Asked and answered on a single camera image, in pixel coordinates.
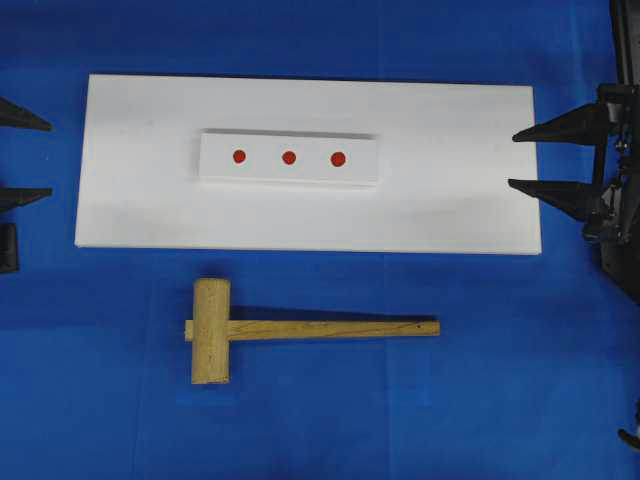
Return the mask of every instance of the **red dot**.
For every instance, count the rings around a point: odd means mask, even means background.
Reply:
[[[341,167],[347,162],[347,157],[342,152],[336,152],[331,155],[331,164],[334,167]]]
[[[247,158],[247,154],[244,153],[244,150],[236,150],[233,152],[233,161],[236,163],[242,163]]]
[[[282,161],[287,165],[293,165],[296,161],[296,154],[291,150],[287,150],[282,154]]]

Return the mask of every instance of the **blue background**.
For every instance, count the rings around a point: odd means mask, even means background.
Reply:
[[[55,191],[4,217],[22,270],[0,277],[0,476],[637,477],[615,432],[638,310],[550,207],[533,257],[73,245],[91,72],[533,85],[542,121],[615,79],[607,3],[0,1],[0,95],[55,126],[0,129],[2,183]],[[592,151],[540,145],[538,165],[587,180]],[[230,385],[192,387],[205,275],[236,304],[431,313],[442,336],[238,343]]]

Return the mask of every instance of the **wooden handle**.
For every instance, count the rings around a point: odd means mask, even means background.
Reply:
[[[440,335],[440,322],[292,322],[230,320],[227,339],[427,337]],[[185,340],[193,339],[193,322],[185,324]]]

